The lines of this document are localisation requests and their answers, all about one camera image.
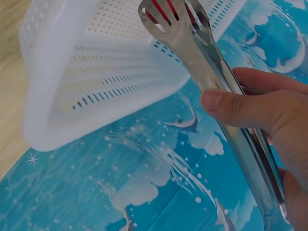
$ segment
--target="metal tongs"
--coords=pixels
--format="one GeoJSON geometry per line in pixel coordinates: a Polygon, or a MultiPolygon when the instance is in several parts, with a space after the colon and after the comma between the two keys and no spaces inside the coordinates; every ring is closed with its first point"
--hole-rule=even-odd
{"type": "MultiPolygon", "coordinates": [[[[244,94],[216,47],[209,19],[198,0],[143,0],[139,15],[152,36],[178,55],[200,91],[217,88],[244,94]]],[[[282,181],[263,132],[218,124],[247,179],[265,230],[282,230],[288,222],[282,181]]]]}

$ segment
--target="hand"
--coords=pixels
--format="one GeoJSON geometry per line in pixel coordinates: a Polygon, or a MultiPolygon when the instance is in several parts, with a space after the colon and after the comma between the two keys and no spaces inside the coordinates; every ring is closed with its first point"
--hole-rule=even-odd
{"type": "Polygon", "coordinates": [[[234,73],[247,95],[208,90],[202,105],[224,124],[269,134],[287,169],[281,177],[288,218],[296,231],[308,230],[308,85],[250,68],[234,73]]]}

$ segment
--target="blue plastic sheet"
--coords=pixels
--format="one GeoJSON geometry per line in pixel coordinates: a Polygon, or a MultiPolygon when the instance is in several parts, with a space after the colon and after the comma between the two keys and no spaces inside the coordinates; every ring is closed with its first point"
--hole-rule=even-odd
{"type": "MultiPolygon", "coordinates": [[[[249,0],[218,46],[232,67],[307,82],[307,7],[305,0],[249,0]]],[[[0,182],[0,230],[263,230],[236,159],[199,97],[190,80],[58,150],[29,149],[0,182]]]]}

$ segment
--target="plastic basket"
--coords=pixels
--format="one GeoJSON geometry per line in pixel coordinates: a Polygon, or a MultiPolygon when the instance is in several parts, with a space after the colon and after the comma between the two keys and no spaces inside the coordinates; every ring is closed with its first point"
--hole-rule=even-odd
{"type": "MultiPolygon", "coordinates": [[[[190,75],[145,30],[141,0],[32,0],[20,28],[24,134],[49,151],[177,92],[190,75]]],[[[204,0],[216,40],[246,0],[204,0]]]]}

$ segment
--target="wooden surface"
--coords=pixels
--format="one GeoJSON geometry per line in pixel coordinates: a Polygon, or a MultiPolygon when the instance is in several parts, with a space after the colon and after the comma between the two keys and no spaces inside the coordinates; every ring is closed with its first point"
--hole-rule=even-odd
{"type": "Polygon", "coordinates": [[[0,179],[29,148],[21,132],[27,78],[18,29],[30,0],[0,0],[0,179]]]}

